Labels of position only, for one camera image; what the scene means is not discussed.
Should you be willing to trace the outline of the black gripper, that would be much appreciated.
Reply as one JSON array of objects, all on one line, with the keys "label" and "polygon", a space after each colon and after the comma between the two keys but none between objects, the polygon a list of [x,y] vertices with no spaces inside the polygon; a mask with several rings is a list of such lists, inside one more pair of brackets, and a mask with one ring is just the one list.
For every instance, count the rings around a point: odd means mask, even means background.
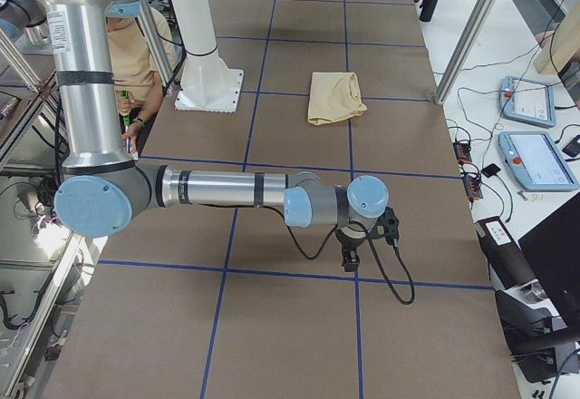
[{"label": "black gripper", "polygon": [[356,272],[360,266],[360,258],[357,254],[357,249],[364,243],[365,236],[350,236],[342,229],[337,229],[335,231],[335,236],[341,244],[341,251],[343,256],[342,266],[344,271]]}]

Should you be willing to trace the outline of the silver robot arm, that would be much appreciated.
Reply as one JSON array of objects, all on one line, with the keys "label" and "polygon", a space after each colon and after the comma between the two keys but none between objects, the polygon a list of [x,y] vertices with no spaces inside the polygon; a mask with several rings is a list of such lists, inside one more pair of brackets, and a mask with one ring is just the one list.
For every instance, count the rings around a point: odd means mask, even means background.
[{"label": "silver robot arm", "polygon": [[341,244],[343,268],[355,271],[357,249],[398,243],[398,221],[385,184],[363,175],[326,186],[310,172],[177,170],[138,161],[137,139],[148,118],[121,122],[108,32],[121,19],[137,24],[144,0],[36,0],[53,45],[69,154],[54,199],[57,216],[88,238],[125,229],[147,209],[175,204],[270,209],[288,230],[326,225]]}]

